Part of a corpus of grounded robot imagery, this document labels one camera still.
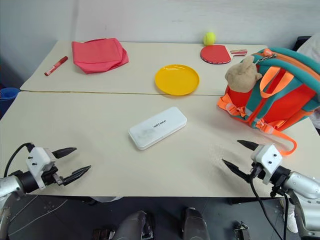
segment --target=teddy bear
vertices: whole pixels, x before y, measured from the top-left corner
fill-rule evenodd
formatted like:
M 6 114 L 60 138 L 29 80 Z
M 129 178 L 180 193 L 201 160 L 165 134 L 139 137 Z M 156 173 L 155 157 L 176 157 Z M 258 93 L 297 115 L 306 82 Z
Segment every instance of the teddy bear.
M 242 62 L 233 65 L 226 71 L 225 79 L 231 90 L 239 93 L 249 92 L 262 78 L 254 64 L 254 56 L 247 56 Z

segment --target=red pouch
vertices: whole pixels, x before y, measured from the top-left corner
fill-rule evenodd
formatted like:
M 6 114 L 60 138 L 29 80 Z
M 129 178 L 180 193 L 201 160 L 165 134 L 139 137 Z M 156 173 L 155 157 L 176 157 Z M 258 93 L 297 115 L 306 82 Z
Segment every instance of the red pouch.
M 106 72 L 129 62 L 127 51 L 116 38 L 72 42 L 73 63 L 86 74 Z

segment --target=white table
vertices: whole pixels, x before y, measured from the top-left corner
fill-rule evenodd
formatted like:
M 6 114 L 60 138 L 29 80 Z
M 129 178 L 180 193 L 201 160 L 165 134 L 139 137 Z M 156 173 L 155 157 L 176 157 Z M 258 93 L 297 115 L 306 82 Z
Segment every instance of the white table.
M 16 148 L 25 142 L 54 151 L 78 150 L 56 162 L 68 176 L 92 168 L 68 186 L 52 184 L 40 194 L 64 196 L 198 196 L 253 197 L 245 181 L 223 164 L 222 158 L 249 172 L 252 151 L 236 141 L 274 142 L 256 129 L 231 119 L 218 109 L 218 96 L 169 97 L 142 94 L 20 92 L 0 121 L 1 172 Z M 140 151 L 128 129 L 169 107 L 177 106 L 187 125 Z M 309 119 L 285 131 L 296 139 L 295 153 L 283 166 L 319 176 L 320 137 Z M 27 151 L 20 152 L 9 172 L 26 170 Z M 271 185 L 256 181 L 262 197 Z
M 203 44 L 122 42 L 129 63 L 103 73 L 85 74 L 73 63 L 71 42 L 58 41 L 21 90 L 40 92 L 91 92 L 162 94 L 155 86 L 157 71 L 170 64 L 187 65 L 197 71 L 200 83 L 193 95 L 223 95 L 227 86 L 225 74 L 230 66 L 244 57 L 235 56 L 230 63 L 213 65 L 200 58 Z M 265 45 L 227 44 L 229 50 L 247 49 L 248 54 L 266 48 Z M 69 60 L 50 76 L 45 76 L 53 64 L 64 56 Z

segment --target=tennis ball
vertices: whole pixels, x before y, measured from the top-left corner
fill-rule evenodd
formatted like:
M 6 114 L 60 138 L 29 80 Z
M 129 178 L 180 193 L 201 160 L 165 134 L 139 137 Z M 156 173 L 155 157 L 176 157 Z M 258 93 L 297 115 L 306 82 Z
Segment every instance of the tennis ball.
M 207 32 L 203 37 L 203 44 L 206 46 L 213 45 L 216 41 L 216 35 L 213 32 Z

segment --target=ping pong paddle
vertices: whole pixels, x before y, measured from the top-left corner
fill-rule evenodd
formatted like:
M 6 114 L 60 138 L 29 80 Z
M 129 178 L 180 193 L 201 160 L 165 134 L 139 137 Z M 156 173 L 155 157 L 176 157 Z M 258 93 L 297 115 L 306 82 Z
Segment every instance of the ping pong paddle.
M 247 53 L 247 49 L 232 50 L 229 53 L 224 45 L 211 45 L 202 48 L 200 56 L 209 64 L 227 64 L 233 56 L 245 56 Z

